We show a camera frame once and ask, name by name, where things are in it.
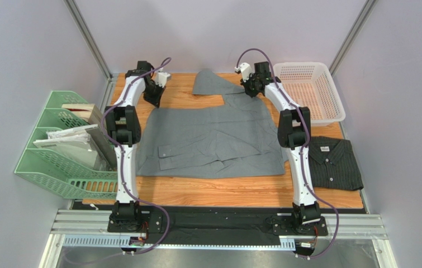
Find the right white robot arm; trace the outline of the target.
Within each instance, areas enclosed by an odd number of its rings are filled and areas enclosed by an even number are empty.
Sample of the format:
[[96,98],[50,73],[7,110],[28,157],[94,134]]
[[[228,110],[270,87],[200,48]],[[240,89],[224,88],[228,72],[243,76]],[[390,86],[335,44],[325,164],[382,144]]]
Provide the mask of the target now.
[[242,63],[235,67],[235,72],[241,75],[245,94],[255,97],[261,93],[279,111],[277,140],[291,166],[295,221],[299,225],[317,223],[321,212],[309,167],[310,110],[291,99],[281,81],[272,75],[269,62],[255,63],[254,68]]

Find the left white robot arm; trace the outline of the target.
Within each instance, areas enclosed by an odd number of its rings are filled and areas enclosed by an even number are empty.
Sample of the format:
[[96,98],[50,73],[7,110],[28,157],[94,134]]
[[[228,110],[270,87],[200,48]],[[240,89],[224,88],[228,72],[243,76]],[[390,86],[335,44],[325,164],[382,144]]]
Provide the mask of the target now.
[[118,192],[110,215],[114,227],[138,228],[143,224],[139,212],[136,187],[136,150],[141,140],[141,125],[136,111],[139,98],[155,107],[160,102],[170,74],[154,68],[147,61],[138,61],[126,75],[126,84],[119,99],[105,111],[107,138],[115,146]]

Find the grey long sleeve shirt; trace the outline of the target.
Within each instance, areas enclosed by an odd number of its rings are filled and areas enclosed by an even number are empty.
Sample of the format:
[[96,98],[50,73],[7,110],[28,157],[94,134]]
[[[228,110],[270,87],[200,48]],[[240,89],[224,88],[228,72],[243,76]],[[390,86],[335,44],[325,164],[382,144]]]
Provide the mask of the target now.
[[242,178],[285,173],[287,156],[264,102],[210,70],[199,72],[194,95],[221,95],[200,109],[156,108],[136,153],[140,176]]

